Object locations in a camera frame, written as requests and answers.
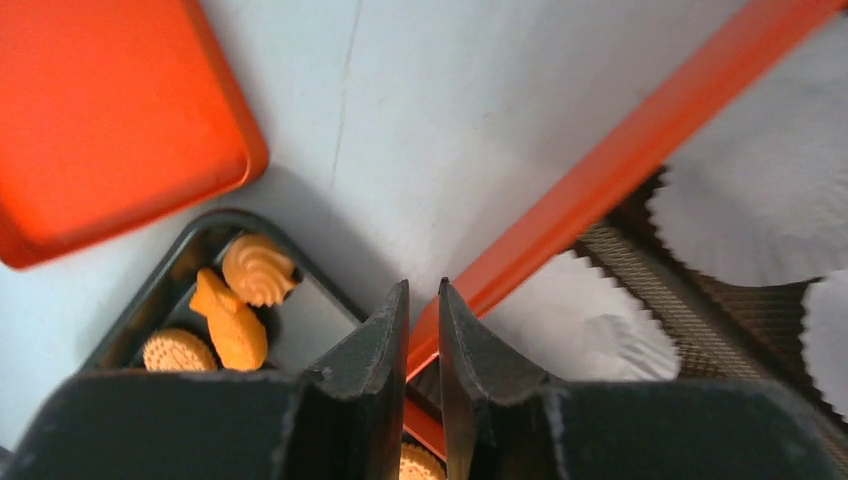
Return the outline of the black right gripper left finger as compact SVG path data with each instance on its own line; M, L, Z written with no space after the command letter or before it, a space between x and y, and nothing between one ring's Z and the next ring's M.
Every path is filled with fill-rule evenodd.
M409 283L311 367L275 380L280 437L274 479L395 479L406 389Z

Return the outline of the black baking tray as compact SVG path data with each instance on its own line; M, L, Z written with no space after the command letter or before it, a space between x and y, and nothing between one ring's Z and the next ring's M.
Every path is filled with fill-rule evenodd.
M186 227L83 367L299 371L367 317L279 227L218 210Z

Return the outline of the orange cookie box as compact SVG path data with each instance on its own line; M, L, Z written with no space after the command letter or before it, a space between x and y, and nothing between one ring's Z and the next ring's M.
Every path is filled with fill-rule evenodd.
M670 159L839 15L847 19L843 1L746 3L450 281L486 326L514 290L572 250L640 300L674 342L681 368L672 380L563 380L527 358L550 377L541 396L555 452L599 466L618 454L782 461L811 448L846 470L846 424L813 386L800 340L805 291L831 272L783 285L724 283L675 259L648 209ZM438 297L412 334L407 370L432 379L439 398L425 405L418 393L405 424L446 458Z

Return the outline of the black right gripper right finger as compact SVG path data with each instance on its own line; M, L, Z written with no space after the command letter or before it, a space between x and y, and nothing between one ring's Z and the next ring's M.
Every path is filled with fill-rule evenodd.
M560 478L541 396L549 375L484 326L448 279L438 303L449 478Z

